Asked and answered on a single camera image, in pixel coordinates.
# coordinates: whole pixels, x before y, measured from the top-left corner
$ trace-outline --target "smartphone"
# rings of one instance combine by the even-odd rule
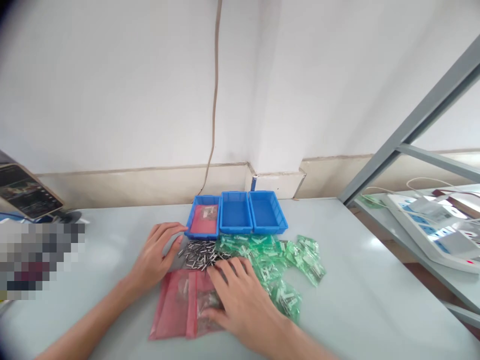
[[[0,198],[31,220],[42,218],[64,206],[53,191],[17,163],[0,165]]]

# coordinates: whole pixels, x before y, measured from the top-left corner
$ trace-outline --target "gray metal frame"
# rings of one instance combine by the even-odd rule
[[[412,146],[480,78],[480,36],[458,58],[398,129],[353,178],[338,199],[349,206],[401,154],[408,154],[480,183],[480,171],[461,162]]]
[[[455,315],[455,317],[458,320],[463,321],[464,323],[470,324],[476,327],[477,329],[480,329],[480,315],[477,315],[474,312],[465,310],[462,307],[452,305],[451,303],[446,301],[442,301],[442,304],[445,305],[445,307],[448,310],[450,310],[450,312],[453,315]]]

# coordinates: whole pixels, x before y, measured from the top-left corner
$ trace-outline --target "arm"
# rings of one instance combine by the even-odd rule
[[[164,258],[162,251],[173,235],[185,230],[178,222],[155,225],[130,273],[37,360],[87,359],[119,315],[167,274],[183,236]]]
[[[209,317],[235,335],[247,348],[272,360],[334,360],[336,357],[313,341],[274,306],[244,258],[231,258],[211,266],[208,274],[225,311],[207,309]]]

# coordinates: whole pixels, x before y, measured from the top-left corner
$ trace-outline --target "pixelated area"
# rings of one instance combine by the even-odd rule
[[[33,299],[84,242],[83,223],[1,223],[0,301]]]

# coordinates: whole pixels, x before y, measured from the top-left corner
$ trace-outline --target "white table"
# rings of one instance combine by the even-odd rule
[[[296,269],[284,278],[303,296],[300,326],[344,359],[478,359],[480,342],[337,199],[281,200],[290,228],[316,239],[327,275],[313,287]],[[135,261],[155,223],[186,223],[191,205],[83,210],[84,253],[48,291],[1,318],[16,359],[29,359],[71,327]],[[92,359],[259,359],[226,332],[148,341],[159,287],[113,325]]]
[[[480,186],[464,185],[458,186],[458,188],[462,191],[478,191]],[[431,194],[431,190],[434,189],[422,191],[425,194]],[[399,194],[413,196],[414,192],[401,191]],[[381,200],[382,196],[382,194],[374,195],[379,200]],[[420,264],[449,288],[452,293],[458,296],[474,313],[480,315],[480,276],[455,270],[431,261],[387,208],[372,209],[358,199],[354,203],[357,208],[369,215],[382,229],[390,233],[393,240],[409,250]]]

